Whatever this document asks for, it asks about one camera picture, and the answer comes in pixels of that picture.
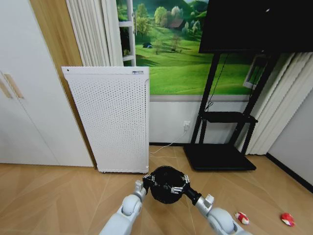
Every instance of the black cable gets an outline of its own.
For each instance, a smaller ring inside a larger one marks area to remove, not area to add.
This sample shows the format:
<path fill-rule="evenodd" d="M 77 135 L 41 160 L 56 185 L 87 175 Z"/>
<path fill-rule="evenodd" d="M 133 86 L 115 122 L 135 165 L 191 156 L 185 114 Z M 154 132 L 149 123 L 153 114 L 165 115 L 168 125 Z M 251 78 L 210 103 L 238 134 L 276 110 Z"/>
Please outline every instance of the black cable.
<path fill-rule="evenodd" d="M 211 97 L 210 97 L 210 99 L 209 99 L 209 101 L 208 101 L 208 103 L 207 103 L 207 106 L 206 106 L 205 110 L 208 110 L 209 107 L 211 107 L 211 106 L 213 105 L 213 102 L 211 101 L 211 99 L 212 99 L 212 97 L 213 97 L 213 95 L 214 95 L 216 86 L 217 86 L 217 84 L 218 84 L 218 82 L 219 82 L 219 79 L 220 79 L 221 74 L 222 74 L 222 72 L 223 72 L 223 69 L 224 69 L 224 66 L 225 66 L 225 63 L 226 63 L 226 60 L 227 60 L 228 56 L 229 56 L 229 54 L 227 54 L 227 56 L 226 56 L 226 58 L 225 58 L 225 60 L 224 60 L 223 67 L 222 67 L 222 69 L 221 69 L 221 71 L 220 71 L 219 77 L 217 78 L 217 81 L 216 81 L 216 83 L 215 83 L 215 87 L 214 87 L 214 89 L 213 89 L 212 95 L 211 95 Z"/>

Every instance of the wall mural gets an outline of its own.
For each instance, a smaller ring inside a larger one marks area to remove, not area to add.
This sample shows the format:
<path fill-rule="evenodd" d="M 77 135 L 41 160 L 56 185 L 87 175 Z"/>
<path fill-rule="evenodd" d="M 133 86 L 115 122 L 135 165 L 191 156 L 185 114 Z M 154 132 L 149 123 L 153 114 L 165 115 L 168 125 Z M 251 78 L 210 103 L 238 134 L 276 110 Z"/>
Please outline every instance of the wall mural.
<path fill-rule="evenodd" d="M 126 1 L 116 2 L 119 20 L 126 21 Z M 208 0 L 133 0 L 136 61 L 137 66 L 150 67 L 150 94 L 203 94 L 213 57 L 198 53 L 207 3 Z M 129 53 L 127 37 L 126 28 L 121 28 L 124 55 Z M 225 58 L 221 56 L 216 76 Z M 253 55 L 230 54 L 215 94 L 249 94 L 250 88 L 244 83 L 252 60 Z"/>

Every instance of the label sticker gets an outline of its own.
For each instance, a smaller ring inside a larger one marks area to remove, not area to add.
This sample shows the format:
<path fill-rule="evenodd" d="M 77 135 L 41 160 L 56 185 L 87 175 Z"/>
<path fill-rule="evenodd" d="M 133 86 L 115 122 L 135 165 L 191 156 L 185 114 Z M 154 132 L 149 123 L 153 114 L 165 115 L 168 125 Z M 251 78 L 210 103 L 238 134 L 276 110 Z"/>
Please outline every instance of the label sticker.
<path fill-rule="evenodd" d="M 133 74 L 143 74 L 143 70 L 133 71 Z"/>

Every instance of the gray wall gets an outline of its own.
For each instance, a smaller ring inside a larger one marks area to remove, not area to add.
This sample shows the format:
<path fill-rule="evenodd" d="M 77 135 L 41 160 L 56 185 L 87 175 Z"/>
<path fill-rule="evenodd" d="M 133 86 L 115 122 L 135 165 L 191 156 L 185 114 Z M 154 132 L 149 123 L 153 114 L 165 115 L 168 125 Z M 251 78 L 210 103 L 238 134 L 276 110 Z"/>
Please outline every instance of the gray wall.
<path fill-rule="evenodd" d="M 313 92 L 311 91 L 269 153 L 313 185 Z"/>
<path fill-rule="evenodd" d="M 243 111 L 246 102 L 214 102 L 210 111 Z M 150 102 L 150 142 L 172 142 L 183 132 L 184 121 L 191 121 L 188 132 L 178 143 L 191 141 L 200 102 Z M 207 123 L 204 143 L 224 143 L 230 138 L 234 124 Z"/>

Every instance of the cabinet door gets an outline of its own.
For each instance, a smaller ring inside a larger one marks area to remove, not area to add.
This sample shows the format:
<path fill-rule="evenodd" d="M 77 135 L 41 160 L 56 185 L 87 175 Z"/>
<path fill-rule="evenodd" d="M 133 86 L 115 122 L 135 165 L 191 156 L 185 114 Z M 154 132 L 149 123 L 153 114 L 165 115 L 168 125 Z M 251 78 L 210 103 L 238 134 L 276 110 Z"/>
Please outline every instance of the cabinet door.
<path fill-rule="evenodd" d="M 19 102 L 57 161 L 92 166 L 29 1 L 0 0 L 0 35 L 2 72 L 11 74 Z"/>
<path fill-rule="evenodd" d="M 0 73 L 0 163 L 59 165 Z"/>

